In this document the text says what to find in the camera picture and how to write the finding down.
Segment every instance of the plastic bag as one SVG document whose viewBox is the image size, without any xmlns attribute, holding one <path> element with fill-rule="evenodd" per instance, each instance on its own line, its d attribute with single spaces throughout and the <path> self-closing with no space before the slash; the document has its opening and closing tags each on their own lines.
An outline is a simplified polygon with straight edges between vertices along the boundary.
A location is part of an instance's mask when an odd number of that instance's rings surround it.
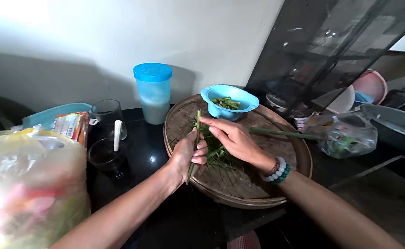
<svg viewBox="0 0 405 249">
<path fill-rule="evenodd" d="M 52 131 L 0 136 L 0 248 L 48 248 L 90 215 L 86 149 Z"/>
<path fill-rule="evenodd" d="M 376 148 L 378 131 L 359 114 L 310 116 L 305 127 L 305 133 L 325 138 L 318 145 L 334 158 L 360 156 Z"/>
</svg>

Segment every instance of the white wall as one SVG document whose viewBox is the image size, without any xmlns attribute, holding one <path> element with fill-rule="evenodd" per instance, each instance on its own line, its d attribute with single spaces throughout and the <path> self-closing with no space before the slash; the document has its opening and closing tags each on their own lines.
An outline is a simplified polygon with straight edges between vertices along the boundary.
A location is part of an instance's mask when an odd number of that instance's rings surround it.
<svg viewBox="0 0 405 249">
<path fill-rule="evenodd" d="M 0 0 L 0 96 L 41 111 L 115 98 L 133 67 L 172 65 L 172 103 L 245 86 L 283 0 Z"/>
</svg>

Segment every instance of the checkered cloth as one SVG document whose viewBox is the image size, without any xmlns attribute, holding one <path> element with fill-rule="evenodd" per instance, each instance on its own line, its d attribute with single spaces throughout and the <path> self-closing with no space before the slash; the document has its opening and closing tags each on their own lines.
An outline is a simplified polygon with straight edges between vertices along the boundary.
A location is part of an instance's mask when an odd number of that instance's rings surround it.
<svg viewBox="0 0 405 249">
<path fill-rule="evenodd" d="M 227 243 L 228 249 L 261 249 L 258 236 L 255 231 L 239 236 Z"/>
</svg>

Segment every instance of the woven bamboo tray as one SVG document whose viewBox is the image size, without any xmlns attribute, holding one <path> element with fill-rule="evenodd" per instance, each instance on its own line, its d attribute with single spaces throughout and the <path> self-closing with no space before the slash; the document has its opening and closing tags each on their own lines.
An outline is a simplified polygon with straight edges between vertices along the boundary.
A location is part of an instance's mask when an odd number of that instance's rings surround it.
<svg viewBox="0 0 405 249">
<path fill-rule="evenodd" d="M 191 131 L 199 109 L 201 116 L 211 117 L 207 103 L 198 94 L 176 103 L 168 112 L 164 123 L 164 143 L 169 156 L 175 144 Z M 296 132 L 281 116 L 262 105 L 245 113 L 237 122 L 244 126 Z M 311 177 L 312 159 L 303 139 L 261 134 L 252 134 L 252 138 L 270 155 L 283 157 L 292 169 Z M 263 209 L 286 202 L 278 188 L 265 183 L 253 166 L 239 162 L 235 167 L 238 170 L 215 167 L 215 170 L 209 171 L 203 166 L 190 182 L 214 201 L 231 207 Z"/>
</svg>

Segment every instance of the blue lid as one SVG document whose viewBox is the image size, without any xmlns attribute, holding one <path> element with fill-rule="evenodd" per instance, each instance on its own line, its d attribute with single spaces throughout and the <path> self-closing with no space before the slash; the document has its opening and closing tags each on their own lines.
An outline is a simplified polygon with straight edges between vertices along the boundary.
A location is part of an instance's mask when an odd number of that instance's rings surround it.
<svg viewBox="0 0 405 249">
<path fill-rule="evenodd" d="M 135 79 L 146 82 L 161 82 L 172 77 L 172 68 L 161 63 L 143 63 L 133 68 Z"/>
</svg>

